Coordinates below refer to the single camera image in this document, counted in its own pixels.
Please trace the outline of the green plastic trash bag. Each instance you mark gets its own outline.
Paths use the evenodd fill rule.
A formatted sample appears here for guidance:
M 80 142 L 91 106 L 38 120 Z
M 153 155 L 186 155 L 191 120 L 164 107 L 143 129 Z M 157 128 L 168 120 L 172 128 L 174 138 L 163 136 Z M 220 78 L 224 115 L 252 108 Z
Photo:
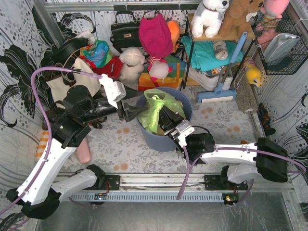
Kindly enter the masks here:
M 145 107 L 148 109 L 140 113 L 137 119 L 147 132 L 157 133 L 159 112 L 163 106 L 166 106 L 174 113 L 178 112 L 181 117 L 186 118 L 182 102 L 176 100 L 171 94 L 159 89 L 149 89 L 144 92 L 144 96 L 146 99 Z

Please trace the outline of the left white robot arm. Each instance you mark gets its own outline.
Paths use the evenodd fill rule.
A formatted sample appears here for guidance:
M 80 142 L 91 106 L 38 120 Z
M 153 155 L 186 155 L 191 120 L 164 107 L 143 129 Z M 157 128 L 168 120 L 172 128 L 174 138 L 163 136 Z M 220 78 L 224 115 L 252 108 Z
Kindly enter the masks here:
M 110 114 L 118 114 L 127 122 L 144 112 L 146 107 L 131 106 L 118 101 L 108 102 L 109 96 L 93 98 L 87 87 L 70 88 L 60 103 L 65 107 L 52 126 L 52 138 L 25 182 L 8 190 L 6 197 L 22 207 L 28 218 L 46 219 L 67 197 L 83 189 L 108 189 L 106 173 L 97 165 L 87 166 L 80 173 L 55 183 L 54 179 L 68 157 L 90 133 L 90 124 Z

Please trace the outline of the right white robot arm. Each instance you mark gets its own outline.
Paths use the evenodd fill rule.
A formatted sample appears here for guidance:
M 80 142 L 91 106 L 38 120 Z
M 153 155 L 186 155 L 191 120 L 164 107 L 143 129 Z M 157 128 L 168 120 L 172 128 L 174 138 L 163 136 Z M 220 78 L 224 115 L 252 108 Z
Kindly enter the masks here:
M 277 183 L 288 181 L 287 151 L 267 138 L 240 145 L 216 144 L 209 130 L 196 134 L 187 119 L 166 106 L 159 112 L 158 124 L 184 154 L 188 171 L 198 163 L 227 163 L 221 171 L 220 187 L 231 188 L 257 178 Z

